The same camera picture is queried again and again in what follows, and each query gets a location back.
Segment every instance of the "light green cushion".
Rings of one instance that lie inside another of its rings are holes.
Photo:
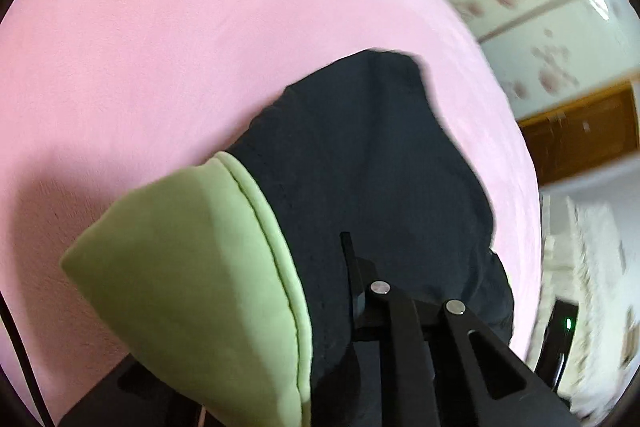
[[[61,264],[143,365],[227,427],[310,425],[302,284],[269,203],[233,156],[123,197]]]

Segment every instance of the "pink wall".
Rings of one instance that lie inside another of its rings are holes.
[[[421,57],[494,203],[524,353],[540,276],[534,172],[446,1],[16,0],[0,25],[0,288],[56,420],[126,353],[58,269],[63,251],[123,192],[203,161],[284,86],[369,47]],[[1,333],[0,363],[26,396]]]

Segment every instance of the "black fabric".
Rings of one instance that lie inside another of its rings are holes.
[[[513,296],[490,250],[491,208],[436,121],[411,58],[364,51],[309,75],[228,151],[267,197],[302,281],[314,427],[354,425],[348,406],[360,383],[342,230],[383,279],[414,298],[461,299],[509,341]],[[375,357],[364,350],[358,359],[363,378],[375,378],[367,376],[376,374]],[[355,424],[370,426],[379,396],[366,395]]]

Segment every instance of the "metal screw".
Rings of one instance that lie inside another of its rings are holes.
[[[386,295],[391,291],[391,286],[388,282],[374,281],[371,283],[371,291],[379,295]]]
[[[456,301],[455,299],[448,301],[446,308],[449,313],[453,313],[454,315],[462,315],[466,310],[465,303],[462,301]]]

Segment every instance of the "wooden cabinet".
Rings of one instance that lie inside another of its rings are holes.
[[[638,116],[626,82],[521,121],[544,185],[638,151]]]

